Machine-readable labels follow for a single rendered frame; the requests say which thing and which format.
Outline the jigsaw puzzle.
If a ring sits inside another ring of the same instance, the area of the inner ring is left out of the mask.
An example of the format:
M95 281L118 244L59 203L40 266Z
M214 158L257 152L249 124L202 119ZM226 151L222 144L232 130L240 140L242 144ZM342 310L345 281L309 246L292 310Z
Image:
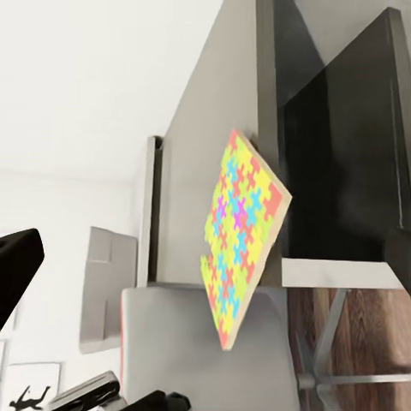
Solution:
M247 141L232 129L206 219L201 273L223 350L237 330L265 269L292 194Z

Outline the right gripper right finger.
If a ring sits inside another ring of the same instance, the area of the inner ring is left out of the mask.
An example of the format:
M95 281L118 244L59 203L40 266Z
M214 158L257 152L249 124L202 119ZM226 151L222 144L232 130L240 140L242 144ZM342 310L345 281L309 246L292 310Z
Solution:
M411 230L393 227L384 246L384 259L411 296Z

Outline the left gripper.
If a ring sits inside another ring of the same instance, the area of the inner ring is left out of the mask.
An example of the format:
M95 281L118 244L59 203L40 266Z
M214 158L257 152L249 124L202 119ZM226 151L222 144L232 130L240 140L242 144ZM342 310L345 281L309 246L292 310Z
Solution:
M181 393L165 395L163 391L158 390L132 404L126 411L191 411L191 403Z

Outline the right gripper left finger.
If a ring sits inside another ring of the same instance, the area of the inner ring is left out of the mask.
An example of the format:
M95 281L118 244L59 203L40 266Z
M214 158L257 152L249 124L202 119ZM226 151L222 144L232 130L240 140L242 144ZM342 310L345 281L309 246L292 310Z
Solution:
M36 227L0 235L0 330L45 260Z

